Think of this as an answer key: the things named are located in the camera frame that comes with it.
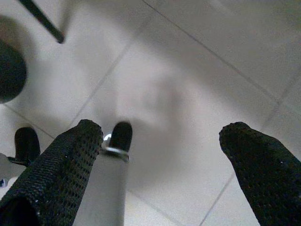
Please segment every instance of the black pole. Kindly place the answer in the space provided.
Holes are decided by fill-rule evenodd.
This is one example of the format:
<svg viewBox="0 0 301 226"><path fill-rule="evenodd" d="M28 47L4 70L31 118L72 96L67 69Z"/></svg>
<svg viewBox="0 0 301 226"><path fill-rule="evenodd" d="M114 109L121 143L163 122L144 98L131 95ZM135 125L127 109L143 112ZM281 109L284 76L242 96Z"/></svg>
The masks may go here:
<svg viewBox="0 0 301 226"><path fill-rule="evenodd" d="M56 38L58 43L63 43L64 36L54 25L47 19L42 11L31 0L19 0L30 13Z"/></svg>

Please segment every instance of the metal rod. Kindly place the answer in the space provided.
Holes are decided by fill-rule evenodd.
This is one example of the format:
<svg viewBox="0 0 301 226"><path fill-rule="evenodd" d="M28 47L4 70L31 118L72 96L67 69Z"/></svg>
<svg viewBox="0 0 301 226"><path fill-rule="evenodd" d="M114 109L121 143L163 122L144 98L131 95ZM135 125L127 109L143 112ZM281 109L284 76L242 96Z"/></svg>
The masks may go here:
<svg viewBox="0 0 301 226"><path fill-rule="evenodd" d="M56 38L58 43L63 43L63 34L47 19L37 5L31 0L19 0L24 7Z"/></svg>
<svg viewBox="0 0 301 226"><path fill-rule="evenodd" d="M127 167L119 157L97 157L74 226L124 225Z"/></svg>

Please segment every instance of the black rubber tip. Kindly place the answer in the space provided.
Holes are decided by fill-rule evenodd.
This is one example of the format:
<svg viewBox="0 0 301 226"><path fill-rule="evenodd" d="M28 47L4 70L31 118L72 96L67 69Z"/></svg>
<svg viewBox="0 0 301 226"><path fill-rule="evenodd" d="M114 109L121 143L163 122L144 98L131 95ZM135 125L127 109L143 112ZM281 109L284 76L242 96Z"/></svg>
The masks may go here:
<svg viewBox="0 0 301 226"><path fill-rule="evenodd" d="M65 42L65 37L63 35L60 35L56 40L59 44L63 44Z"/></svg>
<svg viewBox="0 0 301 226"><path fill-rule="evenodd" d="M115 147L128 152L132 142L132 135L131 124L126 121L119 122L112 132L109 147Z"/></svg>
<svg viewBox="0 0 301 226"><path fill-rule="evenodd" d="M8 157L12 163L29 166L40 155L39 139L30 127L24 127L17 130L15 134L16 156Z"/></svg>

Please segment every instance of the tile grout line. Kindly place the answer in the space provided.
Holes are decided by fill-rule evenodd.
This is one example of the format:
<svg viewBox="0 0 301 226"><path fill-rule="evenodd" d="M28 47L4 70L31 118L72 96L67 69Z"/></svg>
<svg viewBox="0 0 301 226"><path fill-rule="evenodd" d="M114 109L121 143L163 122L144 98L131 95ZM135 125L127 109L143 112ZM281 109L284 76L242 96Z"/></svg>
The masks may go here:
<svg viewBox="0 0 301 226"><path fill-rule="evenodd" d="M204 216L203 220L201 221L201 223L199 224L199 226L202 226L203 223L206 221L207 217L209 216L209 214L211 213L211 211L213 210L213 208L215 207L215 205L217 204L217 202L219 201L219 199L221 198L221 196L224 194L224 192L226 191L227 187L229 186L229 184L231 183L231 181L233 180L235 176L235 172L233 172L230 176L230 178L228 179L228 181L226 182L226 184L224 185L224 187L222 188L222 190L220 191L220 193L218 194L218 196L216 197L214 203L212 204L212 206L210 207L210 209L208 210L208 212L206 213L206 215Z"/></svg>
<svg viewBox="0 0 301 226"><path fill-rule="evenodd" d="M172 221L173 223L175 223L178 226L185 226L184 224L182 224L180 221L178 221L177 219L171 217L170 215L168 215L167 213L165 213L164 211L162 211L161 209L159 209L157 206L151 204L149 201L147 201L146 199L142 198L140 195L136 194L135 192L133 192L130 189L127 189L128 192L130 192L132 195L134 195L136 198L138 198L139 200L141 200L142 202L144 202L146 205L150 206L151 208L153 208L156 212L158 212L159 214L161 214L162 216L164 216L165 218L169 219L170 221Z"/></svg>
<svg viewBox="0 0 301 226"><path fill-rule="evenodd" d="M129 43L122 49L121 53L114 60L114 62L109 67L109 69L105 73L105 75L97 82L97 85L95 86L95 88L93 89L93 91L91 92L91 94L89 95L89 97L86 99L86 101L84 102L84 104L81 106L81 108L79 109L79 111L77 112L77 114L71 120L71 122L69 123L69 125L68 125L68 127L66 129L70 128L70 126L74 123L74 121L76 120L76 118L81 114L81 112L87 106L87 104L89 103L89 101L93 98L93 96L95 95L95 93L103 85L103 83L106 81L106 79L112 74L112 72L114 71L114 69L116 68L116 66L119 64L119 62L121 61L121 59L123 58L123 56L127 53L127 51L130 49L130 47L134 44L134 42L136 41L137 37L143 32L143 30L145 29L145 27L147 26L147 24L151 21L151 19L153 18L153 16L154 16L155 13L156 13L155 11L152 11L150 13L150 15L148 15L148 17L140 25L140 27L138 28L138 30L132 36L132 38L129 41Z"/></svg>
<svg viewBox="0 0 301 226"><path fill-rule="evenodd" d="M27 119L26 117L24 117L23 115L21 115L19 112L17 112L16 110L14 110L13 108L11 108L9 105L7 104L3 104L6 108L8 108L9 110L11 110L12 112L14 112L15 114L17 114L19 117L21 117L22 119L28 121L32 126L38 128L39 130L41 130L43 133L45 133L46 135L50 136L52 139L54 139L54 137L52 135L50 135L49 133L47 133L44 129L42 129L40 126L38 126L37 124L33 123L31 120Z"/></svg>
<svg viewBox="0 0 301 226"><path fill-rule="evenodd" d="M296 114L296 115L298 115L298 116L301 117L301 113L298 112L298 111L296 111L296 110L295 110L294 108L292 108L291 106L289 106L289 105L287 105L287 104L285 104L285 103L282 103L281 105L284 106L284 107L286 107L291 113Z"/></svg>
<svg viewBox="0 0 301 226"><path fill-rule="evenodd" d="M276 106L273 108L272 112L269 114L269 116L267 117L266 121L263 123L261 130L264 130L269 123L271 122L271 120L273 119L273 117L275 116L275 114L278 112L279 108L281 107L281 105L284 104L284 99L288 96L289 92L292 90L294 84L297 83L298 80L301 80L301 75L297 74L295 76L293 76L291 78L291 81L288 83L287 87L285 88L285 90L283 91L280 99L277 101Z"/></svg>
<svg viewBox="0 0 301 226"><path fill-rule="evenodd" d="M156 12L158 12L158 8L160 8L163 5L163 1L159 1L159 2L156 1L156 3L155 3L156 6L152 6L151 4L147 3L146 0L142 0L142 2L144 2L146 5L148 5L150 8L152 8Z"/></svg>
<svg viewBox="0 0 301 226"><path fill-rule="evenodd" d="M190 37L191 39L193 39L195 42L197 42L199 45L201 45L202 47L204 47L207 51L209 51L211 54L213 54L216 58L218 58L221 62L223 62L225 65L227 65L229 68L231 68L232 70L234 70L236 73L238 73L241 77L243 77L247 82L249 82L251 85L253 85L254 87L256 87L258 90L260 90L263 94L265 94L267 97L269 97L271 100L278 102L279 99L274 96L273 94L269 93L265 88L263 88L261 85L259 85L257 82L253 81L252 79L250 79L248 76L246 76L241 70L239 70L238 68L236 68L233 64L231 64L230 62L226 61L223 57L221 57L220 55L216 54L213 50L211 50L209 47L207 47L204 43L202 43L201 41L199 41L197 38L195 38L194 36L192 36L191 34L189 34L187 31L185 31L183 28L181 28L179 25L177 25L176 23L174 23L171 19L169 19L167 16L163 15L161 12L159 12L155 7L151 6L150 4L148 4L147 2L143 1L145 4L147 4L149 7L151 7L153 10L155 10L159 15L161 15L163 18L165 18L167 21L169 21L170 23L172 23L175 27L177 27L179 30L181 30L183 33L185 33L188 37Z"/></svg>

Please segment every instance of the white tile floor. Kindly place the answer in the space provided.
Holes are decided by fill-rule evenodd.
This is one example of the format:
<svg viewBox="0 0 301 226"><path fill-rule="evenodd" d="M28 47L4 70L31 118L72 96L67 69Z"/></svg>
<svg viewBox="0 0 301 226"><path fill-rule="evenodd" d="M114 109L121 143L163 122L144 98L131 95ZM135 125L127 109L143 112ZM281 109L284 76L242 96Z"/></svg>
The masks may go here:
<svg viewBox="0 0 301 226"><path fill-rule="evenodd" d="M17 1L1 0L29 76L0 106L1 152L14 155L24 124L45 149L80 119L105 133L128 119L125 225L258 225L218 133L244 121L301 159L296 1L36 2L66 42L57 44Z"/></svg>

